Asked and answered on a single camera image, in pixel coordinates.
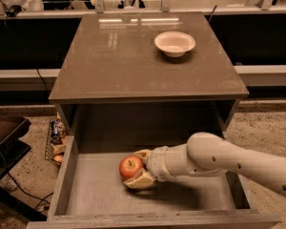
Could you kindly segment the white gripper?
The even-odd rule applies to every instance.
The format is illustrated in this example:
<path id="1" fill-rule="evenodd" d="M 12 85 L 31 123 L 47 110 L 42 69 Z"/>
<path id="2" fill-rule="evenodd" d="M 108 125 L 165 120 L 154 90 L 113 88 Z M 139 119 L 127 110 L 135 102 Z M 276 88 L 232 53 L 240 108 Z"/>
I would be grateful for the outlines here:
<path id="1" fill-rule="evenodd" d="M 154 186 L 156 181 L 171 181 L 173 176 L 170 174 L 166 165 L 167 146 L 155 148 L 154 150 L 143 149 L 133 153 L 138 156 L 145 168 L 140 169 L 133 177 L 126 179 L 124 185 L 134 190 L 149 189 Z"/>

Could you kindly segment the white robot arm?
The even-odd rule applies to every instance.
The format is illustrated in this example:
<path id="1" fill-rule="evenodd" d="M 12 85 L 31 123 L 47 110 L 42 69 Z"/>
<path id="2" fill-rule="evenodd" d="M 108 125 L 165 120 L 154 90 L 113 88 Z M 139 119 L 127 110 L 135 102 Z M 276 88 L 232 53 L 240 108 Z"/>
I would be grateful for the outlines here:
<path id="1" fill-rule="evenodd" d="M 178 177 L 216 176 L 226 171 L 240 174 L 286 197 L 286 157 L 238 147 L 210 133 L 195 133 L 185 144 L 134 153 L 145 165 L 124 184 L 135 190 Z"/>

